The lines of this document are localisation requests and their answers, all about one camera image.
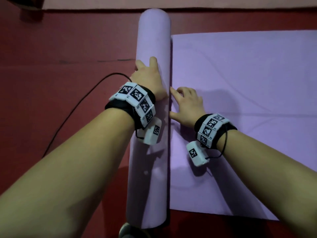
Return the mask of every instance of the black wrist strap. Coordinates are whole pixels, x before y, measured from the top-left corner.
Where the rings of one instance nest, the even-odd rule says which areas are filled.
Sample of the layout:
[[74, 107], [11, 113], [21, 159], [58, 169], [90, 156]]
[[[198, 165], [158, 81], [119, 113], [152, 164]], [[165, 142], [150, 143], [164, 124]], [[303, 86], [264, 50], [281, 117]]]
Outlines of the black wrist strap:
[[[196, 132], [196, 138], [197, 138], [197, 133], [199, 132], [200, 127], [203, 125], [203, 122], [205, 121], [205, 119], [210, 116], [212, 114], [205, 114], [203, 116], [201, 116], [195, 123], [194, 126], [194, 130]], [[212, 145], [211, 145], [211, 149], [217, 149], [217, 143], [219, 141], [219, 139], [221, 138], [222, 135], [224, 135], [226, 132], [228, 132], [229, 130], [238, 130], [235, 126], [233, 126], [231, 123], [226, 123], [224, 125], [221, 126], [221, 128], [217, 131], [216, 136], [214, 137], [214, 139], [212, 140]]]
[[[153, 104], [155, 104], [156, 99], [155, 99], [155, 95], [153, 94], [153, 92], [151, 90], [149, 90], [148, 88], [143, 87], [141, 85], [140, 85], [140, 87], [143, 88], [147, 92], [151, 102]], [[140, 129], [140, 128], [144, 129], [142, 126], [141, 120], [140, 120], [140, 116], [134, 110], [134, 107], [132, 107], [131, 104], [129, 104], [127, 101], [122, 101], [122, 100], [118, 100], [118, 99], [111, 100], [111, 101], [109, 101], [109, 103], [106, 104], [105, 110], [108, 108], [118, 108], [118, 109], [121, 109], [121, 110], [127, 112], [134, 120], [135, 130]]]

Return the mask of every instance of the hand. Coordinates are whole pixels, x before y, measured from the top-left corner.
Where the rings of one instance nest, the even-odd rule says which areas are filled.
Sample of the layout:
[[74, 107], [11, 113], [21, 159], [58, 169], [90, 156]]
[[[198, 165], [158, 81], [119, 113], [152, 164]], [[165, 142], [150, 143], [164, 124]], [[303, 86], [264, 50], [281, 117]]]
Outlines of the hand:
[[196, 90], [192, 88], [180, 87], [175, 90], [170, 87], [170, 90], [179, 105], [179, 113], [170, 111], [170, 118], [193, 128], [196, 121], [206, 114], [203, 98], [197, 96]]
[[153, 92], [156, 101], [160, 101], [167, 97], [167, 92], [162, 85], [162, 79], [159, 74], [158, 61], [156, 57], [150, 58], [150, 66], [147, 67], [141, 60], [136, 60], [135, 64], [138, 68], [131, 75], [132, 82], [142, 85]]

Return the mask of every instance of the black cable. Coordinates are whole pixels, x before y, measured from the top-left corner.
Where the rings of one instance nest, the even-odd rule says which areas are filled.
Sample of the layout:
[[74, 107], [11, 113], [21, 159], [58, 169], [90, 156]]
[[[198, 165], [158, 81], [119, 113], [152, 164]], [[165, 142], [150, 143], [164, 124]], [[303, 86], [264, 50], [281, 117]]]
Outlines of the black cable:
[[[61, 124], [61, 126], [58, 128], [58, 130], [57, 130], [56, 133], [54, 134], [54, 136], [53, 136], [52, 140], [50, 141], [49, 145], [47, 146], [47, 148], [46, 148], [46, 150], [45, 150], [45, 152], [44, 152], [42, 158], [44, 158], [44, 157], [46, 156], [46, 154], [47, 154], [47, 152], [49, 151], [49, 149], [50, 149], [52, 143], [54, 142], [54, 139], [56, 138], [58, 132], [59, 132], [59, 131], [61, 130], [61, 128], [64, 126], [64, 124], [65, 124], [66, 121], [69, 119], [69, 117], [72, 115], [72, 113], [76, 110], [76, 108], [78, 107], [78, 105], [79, 105], [79, 104], [85, 99], [85, 97], [87, 97], [102, 81], [104, 81], [106, 78], [108, 78], [108, 77], [110, 77], [110, 76], [112, 76], [112, 75], [122, 75], [122, 76], [125, 76], [130, 82], [132, 82], [131, 79], [130, 79], [127, 75], [125, 75], [125, 74], [123, 74], [123, 73], [111, 73], [111, 74], [105, 76], [103, 79], [101, 79], [88, 93], [86, 93], [85, 96], [83, 96], [83, 97], [81, 98], [81, 100], [79, 100], [79, 102], [78, 102], [78, 103], [76, 104], [76, 106], [72, 109], [72, 111], [70, 111], [70, 113], [69, 113], [69, 115], [67, 116], [67, 118], [64, 120], [64, 122]], [[144, 139], [144, 138], [142, 138], [142, 137], [138, 137], [138, 136], [137, 136], [137, 131], [135, 131], [135, 136], [136, 136], [137, 138], [139, 138], [139, 139]]]
[[228, 139], [228, 130], [227, 130], [227, 126], [225, 126], [225, 129], [226, 129], [226, 139], [224, 140], [224, 147], [220, 153], [220, 155], [218, 157], [207, 157], [207, 159], [218, 159], [220, 158], [223, 154], [224, 154], [224, 149], [226, 148], [226, 145], [227, 145], [227, 139]]

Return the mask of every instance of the purple paper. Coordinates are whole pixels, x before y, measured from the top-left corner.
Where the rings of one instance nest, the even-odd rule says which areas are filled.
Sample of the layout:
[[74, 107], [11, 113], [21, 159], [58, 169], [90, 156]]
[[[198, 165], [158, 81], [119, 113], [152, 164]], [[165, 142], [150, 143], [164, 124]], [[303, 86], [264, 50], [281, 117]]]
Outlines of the purple paper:
[[[170, 86], [171, 20], [160, 9], [145, 11], [139, 21], [137, 56], [149, 66], [151, 56], [158, 67], [166, 90]], [[149, 146], [133, 136], [130, 146], [126, 218], [139, 228], [153, 228], [166, 220], [169, 99], [155, 104], [156, 117], [162, 121], [158, 144]]]
[[[317, 171], [317, 31], [172, 39], [174, 88], [196, 89], [208, 113]], [[172, 121], [171, 209], [277, 220], [223, 157], [194, 167], [186, 151], [192, 140], [192, 130]]]

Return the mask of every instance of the wristband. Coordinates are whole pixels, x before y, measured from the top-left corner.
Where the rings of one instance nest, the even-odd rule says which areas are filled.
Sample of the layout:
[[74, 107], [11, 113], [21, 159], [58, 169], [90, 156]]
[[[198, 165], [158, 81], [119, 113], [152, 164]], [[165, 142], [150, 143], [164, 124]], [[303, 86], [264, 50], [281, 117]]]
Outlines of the wristband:
[[208, 149], [217, 149], [220, 137], [229, 130], [237, 130], [220, 114], [206, 114], [200, 117], [194, 126], [196, 139]]
[[155, 95], [151, 90], [137, 83], [127, 82], [112, 95], [107, 108], [119, 108], [134, 120], [135, 129], [145, 129], [155, 115]]

